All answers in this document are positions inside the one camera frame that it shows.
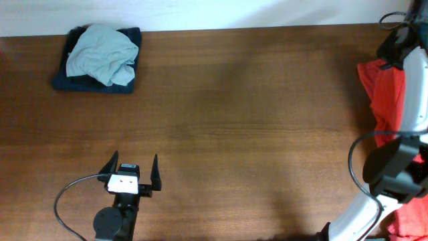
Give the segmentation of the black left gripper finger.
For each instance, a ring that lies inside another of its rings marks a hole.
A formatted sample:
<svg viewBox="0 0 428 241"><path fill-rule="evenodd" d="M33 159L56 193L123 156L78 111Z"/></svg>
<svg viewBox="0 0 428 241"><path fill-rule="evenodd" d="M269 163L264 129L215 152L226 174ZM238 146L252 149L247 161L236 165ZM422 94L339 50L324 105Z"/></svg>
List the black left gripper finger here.
<svg viewBox="0 0 428 241"><path fill-rule="evenodd" d="M158 155L154 155L154 160L152 163L152 170L150 173L151 187L153 191L161 191L162 190L162 181L161 175L158 169Z"/></svg>
<svg viewBox="0 0 428 241"><path fill-rule="evenodd" d="M114 174L116 173L116 168L118 164L118 151L115 151L110 160L101 168L98 172L99 174Z"/></svg>

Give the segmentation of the red FRAM t-shirt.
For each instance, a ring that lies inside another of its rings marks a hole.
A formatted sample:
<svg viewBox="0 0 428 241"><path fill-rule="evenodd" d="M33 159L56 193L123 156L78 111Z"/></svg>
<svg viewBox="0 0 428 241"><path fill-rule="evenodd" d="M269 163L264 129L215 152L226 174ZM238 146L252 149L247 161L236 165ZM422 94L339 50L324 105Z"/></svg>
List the red FRAM t-shirt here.
<svg viewBox="0 0 428 241"><path fill-rule="evenodd" d="M377 131L398 131L403 117L405 72L397 68L382 70L383 60L357 65L358 77L370 98Z"/></svg>

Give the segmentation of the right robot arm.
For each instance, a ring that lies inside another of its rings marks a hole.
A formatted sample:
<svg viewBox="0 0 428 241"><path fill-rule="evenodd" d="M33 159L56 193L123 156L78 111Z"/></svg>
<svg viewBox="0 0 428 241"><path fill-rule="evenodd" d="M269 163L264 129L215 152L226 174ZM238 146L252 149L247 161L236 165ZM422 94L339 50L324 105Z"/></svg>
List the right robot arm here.
<svg viewBox="0 0 428 241"><path fill-rule="evenodd" d="M404 20L390 27L377 50L382 69L405 74L401 124L396 131L373 131L357 138L348 152L348 170L359 193L348 209L309 240L368 240L390 213L427 195L427 2L412 1ZM393 140L366 159L360 183L354 174L355 147L366 138L390 135Z"/></svg>

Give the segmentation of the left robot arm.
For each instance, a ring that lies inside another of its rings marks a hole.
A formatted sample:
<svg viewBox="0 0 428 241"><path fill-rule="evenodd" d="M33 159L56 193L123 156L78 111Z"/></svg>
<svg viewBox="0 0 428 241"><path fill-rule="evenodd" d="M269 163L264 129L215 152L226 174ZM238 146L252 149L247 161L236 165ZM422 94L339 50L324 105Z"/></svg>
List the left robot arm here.
<svg viewBox="0 0 428 241"><path fill-rule="evenodd" d="M118 164L118 151L99 171L97 180L114 196L110 207L101 209L94 217L95 240L131 241L142 197L151 198L154 191L162 189L158 169L158 157L154 156L150 183L141 184L140 167L134 164Z"/></svg>

